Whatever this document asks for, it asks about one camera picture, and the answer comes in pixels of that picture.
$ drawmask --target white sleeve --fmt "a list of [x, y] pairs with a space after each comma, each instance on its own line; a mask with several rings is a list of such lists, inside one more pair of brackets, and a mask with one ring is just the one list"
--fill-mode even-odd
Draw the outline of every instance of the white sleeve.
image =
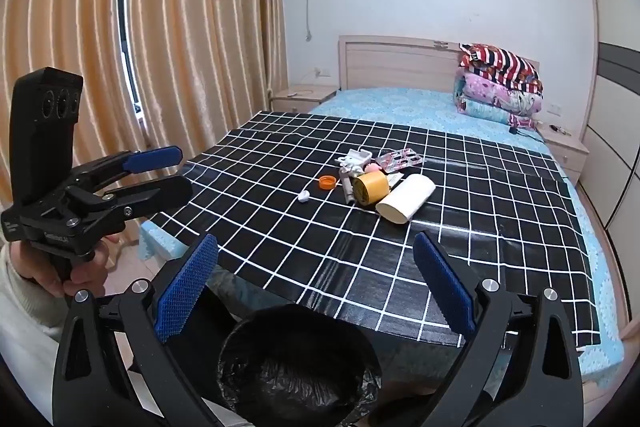
[[3, 245], [0, 251], [0, 292], [36, 328], [59, 340], [67, 311], [65, 300], [23, 279], [11, 263], [9, 245]]
[[8, 251], [8, 244], [0, 251], [0, 353], [26, 396], [51, 422], [56, 338], [66, 311], [58, 309], [60, 299], [16, 273]]

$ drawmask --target floor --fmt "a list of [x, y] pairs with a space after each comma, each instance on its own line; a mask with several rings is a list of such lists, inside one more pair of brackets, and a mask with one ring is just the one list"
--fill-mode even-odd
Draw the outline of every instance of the floor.
[[160, 264], [156, 258], [141, 261], [138, 259], [138, 243], [128, 243], [120, 249], [116, 265], [112, 268], [104, 283], [107, 295], [124, 292], [136, 279], [153, 279]]

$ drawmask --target nightstand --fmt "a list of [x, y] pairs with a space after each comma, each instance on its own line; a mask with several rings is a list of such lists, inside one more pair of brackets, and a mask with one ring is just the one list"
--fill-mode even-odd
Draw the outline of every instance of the nightstand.
[[573, 185], [577, 184], [589, 150], [574, 133], [571, 136], [556, 133], [548, 124], [540, 125], [538, 132], [545, 139], [546, 146], [551, 151], [556, 162], [562, 166], [566, 175], [569, 176], [571, 183]]
[[271, 97], [271, 109], [275, 112], [308, 113], [323, 102], [335, 97], [337, 86], [312, 86], [298, 84]]

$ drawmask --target beige curtain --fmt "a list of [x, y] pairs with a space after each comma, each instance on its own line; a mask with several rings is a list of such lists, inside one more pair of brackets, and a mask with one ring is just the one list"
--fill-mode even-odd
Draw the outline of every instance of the beige curtain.
[[53, 66], [84, 77], [74, 162], [145, 149], [125, 84], [116, 0], [0, 0], [0, 200], [11, 201], [9, 114], [15, 80]]
[[129, 0], [128, 16], [153, 146], [194, 156], [287, 86], [282, 0]]

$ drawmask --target nightstand drawer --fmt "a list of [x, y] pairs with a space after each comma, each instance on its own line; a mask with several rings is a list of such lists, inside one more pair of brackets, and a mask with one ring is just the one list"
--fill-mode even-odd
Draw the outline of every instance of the nightstand drawer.
[[317, 108], [320, 102], [315, 100], [272, 100], [273, 111], [286, 113], [308, 113]]
[[569, 181], [571, 182], [571, 185], [573, 185], [574, 187], [576, 186], [576, 184], [578, 183], [578, 179], [580, 178], [580, 174], [579, 172], [576, 171], [572, 171], [571, 169], [564, 169], [565, 174], [567, 175], [567, 177], [569, 178]]
[[555, 144], [546, 144], [551, 151], [551, 154], [556, 159], [563, 169], [569, 169], [575, 172], [582, 172], [584, 162], [587, 159], [587, 155], [576, 151], [574, 149], [566, 149]]

